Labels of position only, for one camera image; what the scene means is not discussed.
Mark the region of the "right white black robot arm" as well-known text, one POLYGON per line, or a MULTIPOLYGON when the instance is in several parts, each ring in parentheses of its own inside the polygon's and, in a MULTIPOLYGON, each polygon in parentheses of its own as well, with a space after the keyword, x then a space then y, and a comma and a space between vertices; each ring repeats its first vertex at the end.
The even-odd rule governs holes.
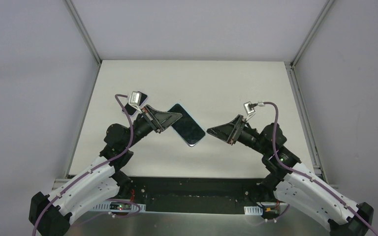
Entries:
POLYGON ((270 172, 259 185, 263 200, 277 199, 306 214, 331 236, 364 236, 374 209, 357 203, 320 179, 289 149, 279 125, 271 123, 261 131, 251 128, 242 115, 229 123, 207 129, 207 133, 230 145, 242 143, 262 154, 270 172))

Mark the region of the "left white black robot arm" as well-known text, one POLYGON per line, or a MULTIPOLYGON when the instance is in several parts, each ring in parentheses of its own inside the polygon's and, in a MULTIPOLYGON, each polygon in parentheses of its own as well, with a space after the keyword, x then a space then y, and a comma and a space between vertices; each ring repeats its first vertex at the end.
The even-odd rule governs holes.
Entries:
POLYGON ((48 194, 31 199, 29 221, 33 235, 63 236, 70 226, 99 202, 130 194, 129 178, 121 169, 132 158, 130 148, 151 132, 161 133, 182 118, 146 105, 129 127, 112 124, 106 130, 104 149, 84 171, 48 194))

